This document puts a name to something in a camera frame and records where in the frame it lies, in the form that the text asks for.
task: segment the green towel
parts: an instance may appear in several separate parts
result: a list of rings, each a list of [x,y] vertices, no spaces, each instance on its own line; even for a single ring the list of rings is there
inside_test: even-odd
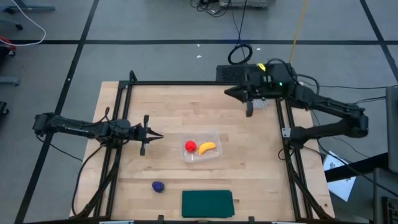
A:
[[[182,217],[227,218],[235,215],[230,190],[184,190]]]

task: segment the wooden tabletop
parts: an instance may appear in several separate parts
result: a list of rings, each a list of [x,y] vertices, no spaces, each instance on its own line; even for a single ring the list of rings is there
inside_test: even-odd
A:
[[[93,121],[112,108],[117,82],[103,82]],[[282,149],[275,101],[245,117],[245,105],[223,93],[228,86],[133,86],[128,120],[141,123],[149,114],[149,126],[165,137],[151,142],[140,156],[140,142],[123,147],[112,219],[185,220],[181,216],[183,190],[223,189],[233,193],[235,216],[227,220],[294,220],[285,162],[277,157]],[[310,113],[293,109],[295,123],[311,127]],[[216,129],[223,154],[213,160],[186,163],[182,160],[179,137],[182,133],[205,133]],[[316,141],[306,146],[318,150]],[[85,158],[99,147],[89,140]],[[83,169],[76,195],[80,211],[98,188],[105,148]],[[334,216],[320,156],[302,149],[309,191],[325,211]],[[152,190],[153,181],[165,184],[165,191]],[[305,217],[302,194],[297,189],[300,211]],[[103,211],[108,193],[103,199]]]

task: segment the yellow banana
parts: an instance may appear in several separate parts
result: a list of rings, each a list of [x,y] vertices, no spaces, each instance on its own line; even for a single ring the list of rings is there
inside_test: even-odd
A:
[[[214,149],[215,147],[216,144],[214,144],[213,142],[205,142],[199,146],[199,155],[202,155],[207,150]]]

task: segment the blue ball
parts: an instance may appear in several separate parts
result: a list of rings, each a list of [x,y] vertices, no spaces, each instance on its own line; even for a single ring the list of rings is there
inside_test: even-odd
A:
[[[152,188],[157,192],[157,193],[161,193],[162,191],[164,191],[164,184],[160,181],[155,181],[152,183]]]

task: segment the plastic tray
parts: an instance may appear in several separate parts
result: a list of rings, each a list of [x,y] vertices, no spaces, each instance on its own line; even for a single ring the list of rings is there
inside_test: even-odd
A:
[[[188,152],[185,150],[185,143],[187,141],[194,141],[197,145],[197,149],[195,152]],[[199,146],[205,142],[213,142],[216,144],[215,149],[210,149],[204,152],[202,155],[199,155],[198,150]],[[182,159],[185,162],[198,162],[205,161],[208,159],[214,159],[222,155],[223,147],[220,141],[220,135],[217,131],[209,132],[209,133],[197,133],[197,134],[181,134],[180,137],[180,146],[182,152]]]

